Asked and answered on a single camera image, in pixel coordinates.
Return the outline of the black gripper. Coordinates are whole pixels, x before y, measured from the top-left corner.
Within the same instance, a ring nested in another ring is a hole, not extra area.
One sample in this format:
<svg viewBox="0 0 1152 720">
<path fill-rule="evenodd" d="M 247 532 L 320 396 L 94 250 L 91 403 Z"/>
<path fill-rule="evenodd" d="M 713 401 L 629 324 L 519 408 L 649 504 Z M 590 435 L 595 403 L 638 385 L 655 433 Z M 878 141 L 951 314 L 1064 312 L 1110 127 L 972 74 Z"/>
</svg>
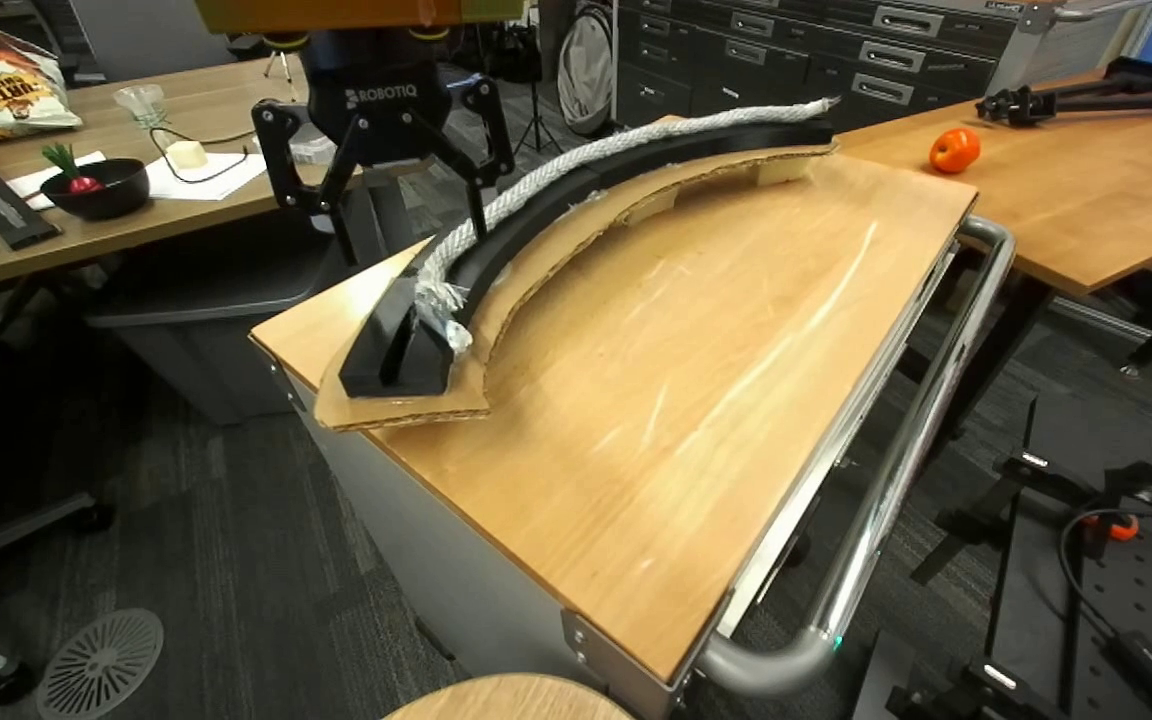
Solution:
<svg viewBox="0 0 1152 720">
<path fill-rule="evenodd" d="M 483 190 L 514 167 L 500 89 L 486 74 L 439 83 L 436 52 L 404 26 L 314 33 L 301 52 L 308 110 L 279 101 L 252 103 L 252 127 L 269 189 L 303 240 L 336 245 L 348 264 L 356 249 L 343 228 L 343 172 L 308 178 L 314 127 L 356 165 L 436 154 L 468 182 L 468 220 L 483 235 Z M 446 107 L 473 127 L 444 127 Z"/>
</svg>

